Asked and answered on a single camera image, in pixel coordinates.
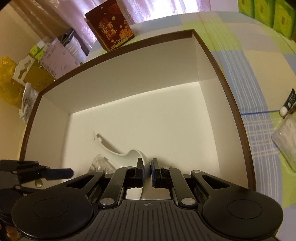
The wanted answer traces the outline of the white plastic soup spoon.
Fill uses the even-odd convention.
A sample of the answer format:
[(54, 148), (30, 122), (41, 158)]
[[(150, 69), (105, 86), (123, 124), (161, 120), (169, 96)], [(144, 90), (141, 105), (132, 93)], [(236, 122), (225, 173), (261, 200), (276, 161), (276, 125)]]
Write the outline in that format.
[(97, 155), (101, 154), (106, 157), (109, 162), (117, 169), (121, 167), (135, 167), (139, 157), (142, 158), (144, 163), (144, 186), (142, 189), (127, 192), (128, 199), (147, 200), (149, 190), (151, 189), (151, 165), (148, 158), (139, 150), (131, 149), (127, 153), (119, 154), (106, 147), (103, 143), (103, 138), (96, 134), (94, 131), (87, 131), (84, 134), (86, 141), (90, 147), (96, 151)]

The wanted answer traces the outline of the cotton swab packet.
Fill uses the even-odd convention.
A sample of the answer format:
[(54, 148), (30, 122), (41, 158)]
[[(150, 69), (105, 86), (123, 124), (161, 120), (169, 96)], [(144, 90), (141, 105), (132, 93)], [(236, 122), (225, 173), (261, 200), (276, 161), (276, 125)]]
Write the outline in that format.
[(96, 170), (103, 170), (106, 174), (112, 174), (116, 171), (116, 168), (109, 162), (109, 160), (98, 154), (92, 161), (88, 172), (94, 172)]

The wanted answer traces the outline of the clear floss pick bag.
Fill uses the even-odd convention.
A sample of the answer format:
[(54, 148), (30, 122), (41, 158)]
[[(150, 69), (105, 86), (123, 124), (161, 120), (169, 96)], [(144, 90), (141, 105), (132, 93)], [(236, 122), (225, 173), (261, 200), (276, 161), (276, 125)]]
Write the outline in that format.
[(272, 140), (295, 172), (295, 114), (288, 114), (275, 129)]

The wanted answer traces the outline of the dark green snack pouch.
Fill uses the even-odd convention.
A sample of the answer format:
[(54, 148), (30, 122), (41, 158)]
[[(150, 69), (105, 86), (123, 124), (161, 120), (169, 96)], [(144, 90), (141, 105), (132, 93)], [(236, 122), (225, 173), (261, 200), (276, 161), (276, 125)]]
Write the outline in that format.
[(289, 111), (292, 108), (292, 106), (295, 104), (295, 100), (296, 100), (296, 95), (295, 95), (295, 90), (293, 88), (284, 104), (284, 107), (287, 109), (287, 111)]

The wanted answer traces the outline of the silver foil bag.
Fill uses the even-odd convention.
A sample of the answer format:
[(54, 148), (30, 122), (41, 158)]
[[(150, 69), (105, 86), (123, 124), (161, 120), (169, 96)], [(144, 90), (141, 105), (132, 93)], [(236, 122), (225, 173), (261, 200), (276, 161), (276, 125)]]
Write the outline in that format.
[(29, 121), (30, 115), (32, 113), (32, 110), (38, 95), (39, 95), (39, 92), (37, 92), (37, 90), (32, 88), (32, 85), (30, 83), (25, 84), (25, 90), (23, 92), (23, 97), (22, 97), (22, 105), (18, 112), (21, 120), (25, 124), (27, 124)]

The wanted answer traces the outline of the yellow plastic bag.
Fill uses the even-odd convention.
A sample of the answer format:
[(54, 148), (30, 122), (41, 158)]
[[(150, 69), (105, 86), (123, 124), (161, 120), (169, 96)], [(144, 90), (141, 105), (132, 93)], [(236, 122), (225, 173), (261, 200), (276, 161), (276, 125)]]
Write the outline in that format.
[(24, 86), (13, 79), (17, 64), (8, 56), (1, 57), (0, 63), (1, 99), (20, 109)]

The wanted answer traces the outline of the brown cardboard storage box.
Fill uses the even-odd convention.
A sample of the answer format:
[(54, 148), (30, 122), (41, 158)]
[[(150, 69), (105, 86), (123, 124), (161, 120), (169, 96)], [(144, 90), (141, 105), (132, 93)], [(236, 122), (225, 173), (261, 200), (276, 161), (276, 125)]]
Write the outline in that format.
[(141, 151), (184, 174), (201, 170), (255, 190), (246, 131), (226, 78), (195, 30), (147, 38), (98, 56), (37, 97), (20, 160), (85, 174), (97, 155)]

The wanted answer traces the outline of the white carved wood rack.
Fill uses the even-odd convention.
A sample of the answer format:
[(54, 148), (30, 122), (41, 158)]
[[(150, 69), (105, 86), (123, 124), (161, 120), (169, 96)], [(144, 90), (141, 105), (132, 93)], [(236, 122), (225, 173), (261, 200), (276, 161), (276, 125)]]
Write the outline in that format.
[(27, 55), (24, 59), (22, 59), (15, 68), (13, 80), (25, 86), (26, 84), (24, 81), (25, 76), (29, 72), (34, 62), (35, 62), (35, 59), (30, 55)]

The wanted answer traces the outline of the pale pink cardboard sheet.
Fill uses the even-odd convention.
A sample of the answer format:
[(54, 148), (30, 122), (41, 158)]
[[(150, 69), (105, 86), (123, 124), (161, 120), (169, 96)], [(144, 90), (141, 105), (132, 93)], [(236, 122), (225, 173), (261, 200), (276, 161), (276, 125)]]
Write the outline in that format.
[(39, 63), (55, 79), (59, 79), (80, 66), (80, 63), (58, 39), (55, 39), (50, 44), (46, 45), (46, 51), (39, 60)]

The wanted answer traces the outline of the checkered tablecloth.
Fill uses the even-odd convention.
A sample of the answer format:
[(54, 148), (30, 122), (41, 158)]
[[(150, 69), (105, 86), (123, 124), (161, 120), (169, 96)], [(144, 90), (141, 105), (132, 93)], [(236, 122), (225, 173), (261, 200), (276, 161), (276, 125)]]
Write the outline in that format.
[(135, 39), (193, 29), (222, 69), (252, 153), (256, 188), (282, 205), (281, 240), (295, 240), (295, 172), (272, 141), (280, 108), (295, 88), (295, 42), (234, 11), (167, 16), (132, 25)]

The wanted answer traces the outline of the red gift paper bag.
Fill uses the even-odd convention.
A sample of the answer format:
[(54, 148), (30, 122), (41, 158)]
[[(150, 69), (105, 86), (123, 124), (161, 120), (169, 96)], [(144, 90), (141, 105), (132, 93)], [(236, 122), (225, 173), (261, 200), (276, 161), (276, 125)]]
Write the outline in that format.
[(134, 38), (117, 1), (105, 1), (85, 14), (85, 21), (102, 48), (110, 52)]

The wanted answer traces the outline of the green tissue pack bundle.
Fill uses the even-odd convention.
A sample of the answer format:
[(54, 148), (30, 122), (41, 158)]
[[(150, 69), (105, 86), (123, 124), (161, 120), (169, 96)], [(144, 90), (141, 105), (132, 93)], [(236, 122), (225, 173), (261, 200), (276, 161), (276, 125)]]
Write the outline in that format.
[(295, 1), (238, 0), (239, 12), (295, 40)]

